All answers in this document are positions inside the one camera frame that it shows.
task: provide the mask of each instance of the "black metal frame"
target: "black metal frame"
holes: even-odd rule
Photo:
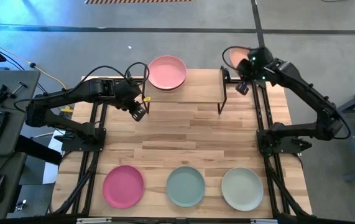
[[[104,129],[104,132],[106,131],[106,129],[104,128],[104,123],[105,123],[105,119],[106,119],[107,108],[108,108],[107,105],[103,105],[102,110],[101,110],[99,127],[98,127],[98,129]],[[93,108],[91,110],[91,116],[90,116],[90,122],[93,124],[95,123],[97,109],[98,109],[98,104],[93,103]],[[90,162],[89,168],[86,170],[86,166],[87,166],[88,158],[89,158],[89,153],[90,152],[83,152],[81,166],[80,166],[79,175],[78,175],[78,182],[76,184],[76,187],[73,189],[72,193],[67,198],[67,200],[63,203],[63,205],[58,210],[56,210],[54,213],[66,214],[72,205],[72,212],[71,212],[72,214],[81,214],[84,217],[88,217],[90,205],[91,205],[91,196],[93,194],[93,187],[95,184],[96,170],[97,170],[100,152],[98,152],[98,151],[93,152],[93,158]],[[88,184],[88,188],[86,191],[85,205],[83,206],[82,211],[80,213],[78,213],[81,191],[82,191],[83,187],[85,186],[85,184],[87,183],[87,181],[89,184]]]
[[[226,79],[226,83],[239,83],[240,79]],[[259,126],[259,131],[264,130],[264,124],[262,120],[262,111],[260,107],[259,101],[259,93],[258,93],[259,85],[256,82],[252,82],[252,90],[254,103],[256,107],[256,116],[257,116],[257,124]],[[260,89],[262,91],[262,96],[265,104],[265,111],[267,115],[267,123],[269,126],[272,124],[272,117],[269,105],[269,99],[267,96],[267,90],[265,86],[260,85]],[[97,104],[93,104],[93,109],[91,113],[90,122],[95,122],[96,112],[98,109]],[[99,128],[104,128],[104,122],[106,118],[107,106],[104,106],[101,111],[100,124]],[[13,218],[13,219],[2,219],[0,223],[76,223],[82,222],[80,220],[82,218],[95,218],[89,217],[89,210],[91,205],[91,197],[93,193],[96,168],[98,164],[100,152],[93,152],[93,159],[90,163],[89,168],[86,170],[87,160],[89,157],[89,152],[83,152],[83,158],[80,167],[79,181],[72,191],[71,195],[68,199],[63,203],[63,205],[56,210],[54,213],[42,217],[28,217],[28,218]],[[279,157],[275,156],[276,153],[264,154],[264,166],[265,173],[267,177],[267,185],[269,188],[270,194],[270,203],[272,209],[272,218],[265,219],[250,219],[250,218],[146,218],[146,217],[103,217],[100,218],[104,222],[131,222],[131,223],[142,223],[142,224],[151,224],[151,223],[175,223],[175,224],[189,224],[189,223],[256,223],[256,224],[274,224],[279,221],[283,223],[353,223],[353,222],[345,222],[345,221],[337,221],[337,220],[326,220],[317,217],[310,216],[306,212],[304,212],[299,204],[297,204],[294,198],[290,195],[289,191],[285,188],[284,180],[282,178],[282,169],[280,165]],[[275,168],[272,167],[270,162],[270,157],[274,156]],[[79,207],[79,199],[81,195],[81,190],[83,186],[89,181],[85,205],[81,212],[78,212]],[[282,198],[286,202],[284,205],[284,213],[280,213],[277,206],[277,197],[275,196],[274,183],[281,191]],[[71,214],[66,214],[69,208],[73,205]],[[289,212],[288,206],[291,206],[293,211],[297,216],[290,216],[287,214]]]
[[[226,91],[226,84],[227,83],[230,83],[231,82],[231,76],[229,75],[229,72],[228,72],[228,69],[227,68],[224,68],[223,66],[220,67],[220,70],[221,70],[221,76],[222,76],[222,79],[223,79],[223,93],[224,93],[224,101],[221,103],[221,106],[220,106],[220,103],[217,104],[217,110],[218,110],[218,113],[221,114],[221,112],[223,111],[223,108],[227,102],[227,91]],[[138,78],[135,80],[136,81],[142,81],[142,80],[145,80],[146,77],[143,77],[143,78]],[[143,102],[143,105],[144,105],[144,109],[146,110],[147,114],[150,113],[150,102],[145,102],[144,99],[145,99],[145,82],[143,83],[142,85],[142,92],[143,94],[141,95],[141,99],[142,99],[142,102]]]

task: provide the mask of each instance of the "yellow and black warning stripe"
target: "yellow and black warning stripe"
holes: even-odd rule
[[[188,2],[191,0],[86,0],[86,4],[118,4],[118,3],[157,3],[157,2]]]

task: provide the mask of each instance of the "light green plate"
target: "light green plate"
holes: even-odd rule
[[[205,195],[205,180],[194,167],[179,167],[167,179],[167,195],[178,206],[192,207]]]
[[[250,211],[263,199],[263,184],[253,171],[238,167],[224,175],[221,192],[226,202],[236,210]]]

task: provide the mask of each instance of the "plate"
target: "plate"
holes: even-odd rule
[[[180,86],[187,77],[185,64],[174,56],[161,56],[148,66],[150,76],[148,81],[161,90],[171,90]]]
[[[133,166],[119,166],[111,170],[103,183],[105,201],[114,208],[129,208],[141,199],[144,180]]]
[[[239,211],[255,209],[264,193],[259,176],[242,167],[233,168],[224,175],[221,192],[227,203]]]
[[[205,180],[194,167],[179,167],[167,179],[167,195],[180,207],[192,207],[205,195]]]
[[[247,49],[240,49],[240,48],[231,49],[229,51],[229,59],[232,63],[232,66],[234,68],[237,68],[242,59],[246,58],[247,60],[249,60],[247,57],[248,53],[249,50]]]

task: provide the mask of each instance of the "light pink plate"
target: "light pink plate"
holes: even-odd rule
[[[229,51],[229,59],[232,63],[232,66],[234,68],[236,68],[236,67],[238,67],[238,65],[242,59],[244,59],[244,58],[248,59],[248,57],[247,57],[248,53],[249,53],[249,50],[247,50],[247,49],[239,49],[239,48],[231,49]]]
[[[187,77],[185,64],[174,56],[161,56],[153,60],[148,68],[150,70],[148,80],[161,90],[179,87]]]
[[[129,208],[141,199],[144,180],[133,166],[119,166],[111,170],[103,183],[105,201],[114,208]]]

